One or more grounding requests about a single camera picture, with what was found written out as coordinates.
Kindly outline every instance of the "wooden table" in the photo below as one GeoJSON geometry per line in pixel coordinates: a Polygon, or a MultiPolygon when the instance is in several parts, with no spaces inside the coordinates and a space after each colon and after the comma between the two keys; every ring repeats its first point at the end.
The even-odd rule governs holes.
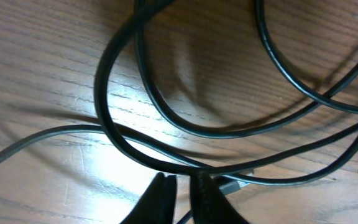
{"type": "MultiPolygon", "coordinates": [[[[0,150],[37,131],[95,116],[93,79],[108,40],[133,1],[0,0],[0,150]]],[[[324,92],[358,61],[358,0],[266,1],[268,27],[309,86],[324,92]]],[[[179,0],[146,26],[148,61],[169,105],[209,126],[257,126],[311,102],[277,71],[255,28],[252,1],[179,0]]],[[[358,78],[335,99],[358,105],[358,78]]],[[[115,121],[214,166],[303,145],[358,122],[321,106],[271,133],[242,139],[190,136],[168,124],[142,85],[129,44],[113,68],[115,121]]],[[[325,167],[355,135],[257,169],[294,177],[325,167]]],[[[136,145],[157,158],[155,152],[136,145]]],[[[155,175],[105,136],[71,134],[28,147],[0,165],[0,223],[119,223],[155,175]]],[[[175,220],[188,210],[178,177],[175,220]]],[[[297,187],[249,185],[228,196],[251,223],[358,223],[358,153],[341,170],[297,187]]]]}

